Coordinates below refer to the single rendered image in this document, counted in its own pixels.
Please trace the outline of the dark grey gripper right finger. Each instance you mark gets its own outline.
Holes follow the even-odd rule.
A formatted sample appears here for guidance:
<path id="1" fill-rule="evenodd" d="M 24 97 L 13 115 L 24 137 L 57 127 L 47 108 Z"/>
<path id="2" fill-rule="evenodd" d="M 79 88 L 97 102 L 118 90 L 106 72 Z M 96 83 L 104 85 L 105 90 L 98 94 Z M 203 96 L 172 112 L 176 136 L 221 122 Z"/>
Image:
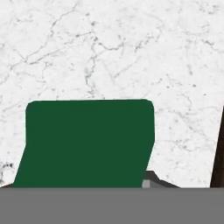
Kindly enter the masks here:
<path id="1" fill-rule="evenodd" d="M 154 171 L 147 171 L 143 179 L 142 188 L 159 188 L 159 187 L 177 188 L 176 185 L 160 179 Z"/>

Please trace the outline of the dark green sponge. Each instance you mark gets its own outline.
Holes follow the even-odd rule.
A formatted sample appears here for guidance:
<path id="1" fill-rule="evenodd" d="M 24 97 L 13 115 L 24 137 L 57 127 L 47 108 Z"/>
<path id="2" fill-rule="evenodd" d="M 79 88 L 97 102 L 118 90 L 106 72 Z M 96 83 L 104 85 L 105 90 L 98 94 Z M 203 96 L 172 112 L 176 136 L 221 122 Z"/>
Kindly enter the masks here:
<path id="1" fill-rule="evenodd" d="M 140 187 L 155 141 L 148 100 L 33 101 L 15 187 Z"/>

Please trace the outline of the dark brown cutting board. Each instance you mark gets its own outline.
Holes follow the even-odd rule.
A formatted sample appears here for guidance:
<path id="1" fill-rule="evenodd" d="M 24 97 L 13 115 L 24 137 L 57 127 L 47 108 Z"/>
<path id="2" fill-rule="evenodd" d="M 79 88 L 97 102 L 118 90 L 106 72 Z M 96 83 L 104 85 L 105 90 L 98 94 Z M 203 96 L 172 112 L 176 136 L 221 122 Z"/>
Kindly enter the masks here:
<path id="1" fill-rule="evenodd" d="M 224 107 L 220 121 L 220 131 L 213 162 L 210 186 L 224 188 Z"/>

